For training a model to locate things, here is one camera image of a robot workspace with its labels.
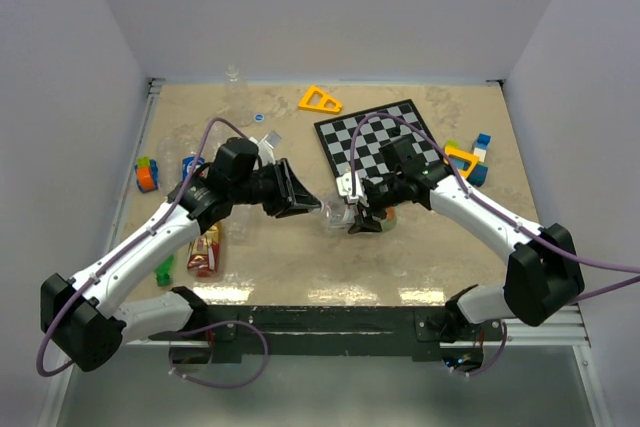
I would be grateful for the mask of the yellow triangle toy right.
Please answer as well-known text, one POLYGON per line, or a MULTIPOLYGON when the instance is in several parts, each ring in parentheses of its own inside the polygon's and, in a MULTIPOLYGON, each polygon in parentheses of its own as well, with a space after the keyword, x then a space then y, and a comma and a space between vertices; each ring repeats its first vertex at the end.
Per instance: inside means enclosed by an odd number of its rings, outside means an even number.
POLYGON ((479 157, 475 154, 449 145, 445 146, 444 152, 448 158, 448 163, 453 167, 456 167, 459 172, 470 172, 479 163, 479 157))

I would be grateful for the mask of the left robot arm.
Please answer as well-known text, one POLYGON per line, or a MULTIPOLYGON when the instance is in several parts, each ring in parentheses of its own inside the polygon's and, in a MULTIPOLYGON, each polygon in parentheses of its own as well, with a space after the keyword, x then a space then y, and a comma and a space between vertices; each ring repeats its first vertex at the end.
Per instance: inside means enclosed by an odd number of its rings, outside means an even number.
POLYGON ((264 162, 254 141, 231 138, 123 243, 69 278, 53 274, 43 282, 43 341, 55 343, 71 363, 90 372, 131 340, 163 332, 200 337, 207 327, 206 306, 189 289, 174 288, 149 302, 126 299, 164 260, 237 205, 260 205, 267 215, 286 218, 315 212, 322 203, 287 159, 264 162))

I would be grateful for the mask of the red label tea bottle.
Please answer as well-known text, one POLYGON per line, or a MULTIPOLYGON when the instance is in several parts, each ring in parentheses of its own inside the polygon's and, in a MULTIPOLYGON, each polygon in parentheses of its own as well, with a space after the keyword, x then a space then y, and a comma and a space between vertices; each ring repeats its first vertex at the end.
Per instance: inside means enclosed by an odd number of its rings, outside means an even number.
POLYGON ((213 279, 220 273, 221 224, 215 223, 189 246, 187 272, 198 279, 213 279))

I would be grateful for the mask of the Pepsi label bottle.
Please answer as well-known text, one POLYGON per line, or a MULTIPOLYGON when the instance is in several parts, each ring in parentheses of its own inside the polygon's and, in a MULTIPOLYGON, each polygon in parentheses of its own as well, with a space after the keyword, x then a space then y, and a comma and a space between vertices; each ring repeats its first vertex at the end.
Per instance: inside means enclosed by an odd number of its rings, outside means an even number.
POLYGON ((205 160, 202 157, 196 157, 194 155, 184 157, 181 161, 182 179, 185 180, 193 170, 199 168, 204 163, 205 160))

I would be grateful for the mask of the clear slim bottle white cap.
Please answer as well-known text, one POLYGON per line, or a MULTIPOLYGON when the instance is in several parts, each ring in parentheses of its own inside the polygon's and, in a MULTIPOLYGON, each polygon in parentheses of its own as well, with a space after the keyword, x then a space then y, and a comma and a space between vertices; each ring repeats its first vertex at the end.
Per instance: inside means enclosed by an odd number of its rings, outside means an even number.
POLYGON ((225 220, 225 229, 231 242, 236 244, 249 240, 252 229, 253 207, 239 205, 233 208, 231 215, 225 220))

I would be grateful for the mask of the clear Pocari bottle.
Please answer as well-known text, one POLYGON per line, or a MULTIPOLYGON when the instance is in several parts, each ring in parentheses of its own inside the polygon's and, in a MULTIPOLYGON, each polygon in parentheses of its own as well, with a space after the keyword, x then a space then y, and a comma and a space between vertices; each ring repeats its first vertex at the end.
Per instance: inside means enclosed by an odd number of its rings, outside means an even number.
POLYGON ((225 98, 228 105, 227 119, 238 127, 253 123, 254 113, 246 79, 233 63, 226 68, 225 98))

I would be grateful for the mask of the yellow triangle toy far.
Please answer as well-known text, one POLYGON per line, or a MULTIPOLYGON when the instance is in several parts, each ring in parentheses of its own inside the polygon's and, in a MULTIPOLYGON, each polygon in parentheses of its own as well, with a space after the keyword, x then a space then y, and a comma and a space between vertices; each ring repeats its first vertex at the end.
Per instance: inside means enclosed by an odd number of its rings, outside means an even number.
POLYGON ((337 115, 342 111, 343 104, 319 87, 311 85, 299 101, 298 108, 304 111, 337 115))

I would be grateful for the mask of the black table front rail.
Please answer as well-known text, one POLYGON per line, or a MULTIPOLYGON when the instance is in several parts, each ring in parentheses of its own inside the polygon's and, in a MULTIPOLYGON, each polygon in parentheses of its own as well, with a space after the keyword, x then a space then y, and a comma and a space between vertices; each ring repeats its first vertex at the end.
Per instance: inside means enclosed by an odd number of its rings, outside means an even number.
POLYGON ((455 326, 441 306, 223 306, 198 307, 178 333, 163 340, 182 340, 185 333, 207 341, 215 363, 238 363, 243 357, 272 356, 409 357, 439 361, 441 347, 456 342, 499 341, 497 320, 455 326))

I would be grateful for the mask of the grapefruit tea bottle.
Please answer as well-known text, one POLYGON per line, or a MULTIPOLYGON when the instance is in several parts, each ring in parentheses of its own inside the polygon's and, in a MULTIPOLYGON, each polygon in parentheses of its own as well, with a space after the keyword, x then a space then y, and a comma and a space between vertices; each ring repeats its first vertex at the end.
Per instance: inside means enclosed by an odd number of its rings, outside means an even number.
MULTIPOLYGON (((329 206, 329 210, 324 213, 320 212, 320 214, 322 223, 328 232, 345 232, 349 234, 348 229, 353 224, 357 213, 371 213, 360 205, 349 205, 342 200, 327 201, 326 203, 329 206)), ((393 229, 397 224, 397 215, 393 207, 387 208, 384 214, 385 220, 382 222, 382 232, 393 229)))

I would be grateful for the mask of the blue toy blocks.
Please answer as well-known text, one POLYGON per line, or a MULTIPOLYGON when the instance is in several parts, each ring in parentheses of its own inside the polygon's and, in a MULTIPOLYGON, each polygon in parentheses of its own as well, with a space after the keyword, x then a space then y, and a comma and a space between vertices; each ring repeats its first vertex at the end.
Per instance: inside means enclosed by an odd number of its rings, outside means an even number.
MULTIPOLYGON (((486 178, 488 176, 488 167, 485 165, 485 160, 490 141, 490 135, 480 133, 476 140, 473 142, 471 150, 466 151, 479 157, 479 163, 472 171, 459 172, 461 176, 465 178, 472 186, 482 187, 486 181, 486 178)), ((448 141, 445 146, 446 145, 463 150, 460 148, 459 144, 453 140, 448 141)))

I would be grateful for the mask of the green plastic bottle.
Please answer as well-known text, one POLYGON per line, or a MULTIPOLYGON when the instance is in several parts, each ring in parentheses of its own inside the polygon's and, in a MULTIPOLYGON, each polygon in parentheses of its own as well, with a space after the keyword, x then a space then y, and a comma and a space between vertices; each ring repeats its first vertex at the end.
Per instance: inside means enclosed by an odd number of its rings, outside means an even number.
POLYGON ((154 269, 154 278, 158 287, 169 287, 173 283, 173 266, 174 256, 170 255, 154 269))

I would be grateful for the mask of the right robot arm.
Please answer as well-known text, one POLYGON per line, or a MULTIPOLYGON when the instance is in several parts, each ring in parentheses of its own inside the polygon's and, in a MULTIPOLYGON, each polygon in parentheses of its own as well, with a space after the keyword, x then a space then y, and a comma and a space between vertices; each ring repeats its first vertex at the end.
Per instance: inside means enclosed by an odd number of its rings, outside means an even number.
POLYGON ((350 175, 349 193, 358 205, 354 231, 374 232, 387 208, 412 202, 463 227, 506 265, 503 283, 473 285, 447 301, 445 326, 452 337, 469 339, 489 320, 539 326, 583 292, 566 228, 543 227, 500 206, 449 163, 416 153, 407 136, 384 145, 381 155, 387 171, 379 182, 350 175))

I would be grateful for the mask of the chessboard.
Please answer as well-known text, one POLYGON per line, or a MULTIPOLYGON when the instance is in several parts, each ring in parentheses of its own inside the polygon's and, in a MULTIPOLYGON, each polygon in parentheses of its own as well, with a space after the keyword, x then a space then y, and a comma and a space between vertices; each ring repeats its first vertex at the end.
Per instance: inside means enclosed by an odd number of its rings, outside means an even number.
POLYGON ((342 176, 353 158, 359 178, 367 178, 373 183, 380 182, 389 172, 380 148, 402 137, 412 140, 413 152, 426 163, 441 158, 431 145, 433 135, 429 127, 411 99, 318 121, 314 124, 314 133, 314 150, 309 155, 309 160, 311 166, 326 181, 342 176), (395 126, 401 128, 399 136, 391 133, 395 126), (350 145, 355 131, 359 134, 355 143, 355 155, 352 157, 350 145))

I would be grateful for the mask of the clear bottle yellow cap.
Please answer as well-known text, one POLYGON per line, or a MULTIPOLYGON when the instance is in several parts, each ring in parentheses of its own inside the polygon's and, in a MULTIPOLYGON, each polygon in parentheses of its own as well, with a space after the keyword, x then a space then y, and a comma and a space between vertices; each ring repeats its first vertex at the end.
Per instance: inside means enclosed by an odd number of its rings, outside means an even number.
POLYGON ((181 178, 179 143, 175 137, 165 136, 158 141, 157 158, 163 186, 175 185, 181 178))

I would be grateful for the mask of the colourful toy car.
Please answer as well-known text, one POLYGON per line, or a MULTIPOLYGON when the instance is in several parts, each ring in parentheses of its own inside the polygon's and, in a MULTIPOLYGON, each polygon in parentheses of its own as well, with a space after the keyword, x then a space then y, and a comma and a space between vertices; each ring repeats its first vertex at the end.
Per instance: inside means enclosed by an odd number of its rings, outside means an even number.
POLYGON ((134 166, 136 185, 141 193, 149 193, 158 189, 158 166, 154 159, 140 157, 134 166))

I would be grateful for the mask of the yellow triangle toy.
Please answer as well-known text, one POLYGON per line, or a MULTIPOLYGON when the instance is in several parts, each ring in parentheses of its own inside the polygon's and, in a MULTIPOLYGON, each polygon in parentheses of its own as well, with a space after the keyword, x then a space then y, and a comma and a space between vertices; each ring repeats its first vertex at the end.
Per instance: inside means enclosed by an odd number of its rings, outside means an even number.
POLYGON ((342 111, 343 104, 319 87, 311 85, 299 101, 298 108, 304 111, 337 115, 342 111))
POLYGON ((479 163, 479 157, 475 154, 449 145, 445 146, 444 152, 448 158, 448 163, 453 167, 456 167, 459 172, 470 172, 479 163))

